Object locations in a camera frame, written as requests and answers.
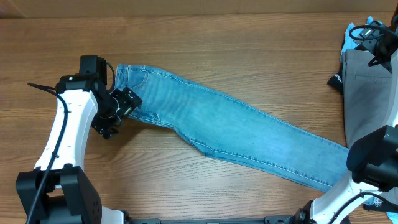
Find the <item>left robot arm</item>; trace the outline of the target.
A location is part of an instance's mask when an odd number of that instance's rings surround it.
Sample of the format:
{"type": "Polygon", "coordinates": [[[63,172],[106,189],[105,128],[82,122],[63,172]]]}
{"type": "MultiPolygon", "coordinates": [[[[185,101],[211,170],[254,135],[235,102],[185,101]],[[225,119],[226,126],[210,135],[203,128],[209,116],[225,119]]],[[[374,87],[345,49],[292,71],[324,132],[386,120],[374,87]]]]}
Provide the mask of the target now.
{"type": "Polygon", "coordinates": [[[109,139],[123,118],[142,104],[128,87],[107,89],[111,67],[97,55],[83,55],[78,73],[62,76],[55,87],[35,85],[56,96],[57,111],[34,169],[17,176],[28,223],[132,223],[128,212],[102,204],[84,172],[90,129],[109,139]]]}

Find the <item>blue denim jeans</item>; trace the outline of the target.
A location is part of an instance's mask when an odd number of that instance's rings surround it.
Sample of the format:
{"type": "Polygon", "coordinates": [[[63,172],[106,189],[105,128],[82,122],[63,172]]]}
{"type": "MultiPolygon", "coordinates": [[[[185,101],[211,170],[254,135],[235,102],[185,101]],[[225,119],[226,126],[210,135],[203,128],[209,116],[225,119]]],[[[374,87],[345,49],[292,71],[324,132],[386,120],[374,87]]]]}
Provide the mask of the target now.
{"type": "Polygon", "coordinates": [[[346,147],[166,70],[120,64],[116,87],[141,98],[132,119],[173,129],[206,157],[323,192],[347,170],[346,147]]]}

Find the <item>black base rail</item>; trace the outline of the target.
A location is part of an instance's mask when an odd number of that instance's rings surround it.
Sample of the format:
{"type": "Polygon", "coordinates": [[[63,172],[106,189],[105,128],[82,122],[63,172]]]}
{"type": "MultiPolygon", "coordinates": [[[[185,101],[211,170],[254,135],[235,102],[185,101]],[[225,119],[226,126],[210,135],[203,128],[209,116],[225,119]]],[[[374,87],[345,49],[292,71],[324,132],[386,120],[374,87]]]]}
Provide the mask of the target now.
{"type": "Polygon", "coordinates": [[[264,218],[204,219],[204,220],[160,220],[128,218],[128,224],[293,224],[294,217],[286,215],[264,218]]]}

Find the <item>black garment with white print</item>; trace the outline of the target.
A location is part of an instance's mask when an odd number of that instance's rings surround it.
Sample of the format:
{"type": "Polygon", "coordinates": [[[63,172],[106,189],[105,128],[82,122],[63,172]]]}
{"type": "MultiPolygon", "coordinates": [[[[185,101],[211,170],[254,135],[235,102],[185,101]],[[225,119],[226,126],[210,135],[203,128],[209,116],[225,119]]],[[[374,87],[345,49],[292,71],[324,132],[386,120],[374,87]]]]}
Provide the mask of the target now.
{"type": "Polygon", "coordinates": [[[333,87],[340,95],[343,95],[343,65],[341,64],[339,70],[327,81],[327,85],[333,87]]]}

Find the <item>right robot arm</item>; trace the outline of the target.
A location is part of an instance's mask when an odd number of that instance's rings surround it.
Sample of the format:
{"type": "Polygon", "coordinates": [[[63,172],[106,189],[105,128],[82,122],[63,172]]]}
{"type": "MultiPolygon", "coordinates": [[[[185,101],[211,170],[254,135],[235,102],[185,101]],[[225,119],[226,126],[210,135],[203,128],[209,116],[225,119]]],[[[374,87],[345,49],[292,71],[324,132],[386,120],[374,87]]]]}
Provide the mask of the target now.
{"type": "Polygon", "coordinates": [[[324,195],[297,211],[292,223],[349,223],[348,215],[368,198],[397,192],[397,16],[349,29],[355,43],[341,54],[339,88],[345,100],[349,147],[343,177],[324,195]]]}

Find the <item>grey trousers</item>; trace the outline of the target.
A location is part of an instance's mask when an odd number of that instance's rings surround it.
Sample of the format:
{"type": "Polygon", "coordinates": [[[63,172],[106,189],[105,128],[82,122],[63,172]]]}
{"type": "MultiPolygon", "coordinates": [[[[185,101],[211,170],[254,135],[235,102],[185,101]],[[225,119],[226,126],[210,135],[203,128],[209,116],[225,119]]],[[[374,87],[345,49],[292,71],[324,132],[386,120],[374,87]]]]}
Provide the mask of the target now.
{"type": "Polygon", "coordinates": [[[374,55],[368,51],[346,50],[341,56],[344,122],[349,148],[360,138],[388,124],[392,90],[397,75],[382,65],[370,67],[374,55]]]}

